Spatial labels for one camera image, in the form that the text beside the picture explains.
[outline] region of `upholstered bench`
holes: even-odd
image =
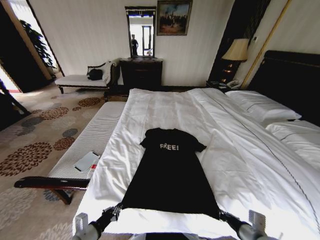
[[[90,69],[98,68],[101,69],[105,65],[100,66],[88,66],[87,74]],[[108,101],[108,90],[118,84],[118,79],[120,77],[120,64],[118,60],[112,61],[110,67],[110,75],[107,80],[95,80],[92,81],[88,79],[87,75],[68,75],[55,80],[55,84],[59,87],[61,94],[64,94],[63,88],[84,88],[84,89],[103,89],[104,90],[104,100]]]
[[[119,121],[125,102],[106,102],[64,153],[47,177],[27,176],[15,182],[16,188],[50,189],[66,205],[72,198],[65,190],[86,190],[90,179],[87,179],[89,168],[78,171],[74,164],[88,152],[93,151],[100,156]]]

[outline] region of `white towel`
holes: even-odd
[[[116,67],[119,64],[120,59],[121,58],[116,58],[112,61],[108,60],[105,62],[102,80],[104,80],[106,84],[108,84],[111,80],[111,66],[114,64]]]

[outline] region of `white duvet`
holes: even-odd
[[[222,210],[247,222],[249,210],[265,215],[270,237],[320,238],[318,172],[212,88],[184,93],[132,89],[76,214],[87,213],[94,221],[103,209],[121,202],[145,151],[139,143],[153,128],[176,128],[207,146],[197,156]],[[122,210],[105,232],[237,238],[227,223],[203,214],[145,209]]]

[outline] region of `picture frame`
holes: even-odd
[[[186,36],[192,0],[158,0],[157,36]]]

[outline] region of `telephone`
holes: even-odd
[[[241,84],[239,83],[238,80],[233,80],[231,82],[228,82],[226,84],[229,88],[231,88],[232,90],[236,90],[236,89],[239,89]]]

